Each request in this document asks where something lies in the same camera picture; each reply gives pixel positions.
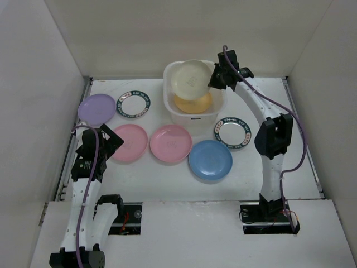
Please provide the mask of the cream plate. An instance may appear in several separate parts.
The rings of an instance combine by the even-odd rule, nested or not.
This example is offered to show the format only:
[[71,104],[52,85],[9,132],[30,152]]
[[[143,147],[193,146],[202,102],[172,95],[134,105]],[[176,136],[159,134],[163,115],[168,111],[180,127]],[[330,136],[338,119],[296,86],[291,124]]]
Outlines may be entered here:
[[171,75],[173,92],[187,101],[197,100],[209,92],[213,71],[201,60],[187,60],[174,67]]

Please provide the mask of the yellow orange plate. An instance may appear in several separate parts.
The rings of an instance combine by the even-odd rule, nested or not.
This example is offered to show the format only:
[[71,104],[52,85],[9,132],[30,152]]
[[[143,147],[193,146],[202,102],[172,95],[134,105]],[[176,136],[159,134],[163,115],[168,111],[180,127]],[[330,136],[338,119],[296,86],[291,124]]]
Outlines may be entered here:
[[205,112],[213,103],[211,93],[206,93],[203,97],[196,100],[184,100],[178,96],[174,96],[176,107],[188,114],[200,114]]

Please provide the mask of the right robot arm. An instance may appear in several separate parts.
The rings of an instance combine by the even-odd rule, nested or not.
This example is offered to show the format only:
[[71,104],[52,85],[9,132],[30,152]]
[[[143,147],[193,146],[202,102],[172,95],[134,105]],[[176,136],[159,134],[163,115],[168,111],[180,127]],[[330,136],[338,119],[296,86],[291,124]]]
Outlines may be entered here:
[[293,129],[293,117],[289,113],[281,113],[272,101],[255,89],[247,81],[252,77],[254,75],[248,68],[240,68],[235,51],[224,46],[208,84],[215,89],[230,87],[246,103],[259,124],[254,145],[262,159],[263,184],[259,203],[241,207],[246,223],[270,222],[283,211],[281,173]]

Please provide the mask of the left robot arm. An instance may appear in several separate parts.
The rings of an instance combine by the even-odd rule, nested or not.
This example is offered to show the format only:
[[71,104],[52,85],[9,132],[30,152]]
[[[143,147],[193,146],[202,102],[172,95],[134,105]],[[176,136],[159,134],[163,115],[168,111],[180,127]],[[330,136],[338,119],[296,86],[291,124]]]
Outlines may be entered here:
[[81,146],[71,169],[73,192],[70,218],[58,252],[50,255],[51,267],[104,267],[102,250],[114,221],[125,216],[126,208],[119,194],[99,196],[107,160],[124,141],[107,125],[82,129]]

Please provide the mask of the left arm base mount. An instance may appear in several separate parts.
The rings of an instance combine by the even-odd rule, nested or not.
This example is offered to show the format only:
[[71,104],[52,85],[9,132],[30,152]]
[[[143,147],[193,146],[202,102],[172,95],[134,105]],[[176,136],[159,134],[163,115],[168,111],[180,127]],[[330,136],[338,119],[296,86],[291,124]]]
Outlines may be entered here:
[[114,220],[109,235],[135,236],[141,234],[143,203],[124,203],[123,212]]

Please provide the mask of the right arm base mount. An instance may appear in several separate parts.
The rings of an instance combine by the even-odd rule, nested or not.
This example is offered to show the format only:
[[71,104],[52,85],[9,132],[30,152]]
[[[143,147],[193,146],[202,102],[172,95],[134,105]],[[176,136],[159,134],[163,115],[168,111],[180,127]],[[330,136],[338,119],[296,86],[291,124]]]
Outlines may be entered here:
[[301,229],[297,214],[290,210],[278,208],[272,214],[265,214],[258,202],[240,204],[239,219],[245,235],[297,235]]

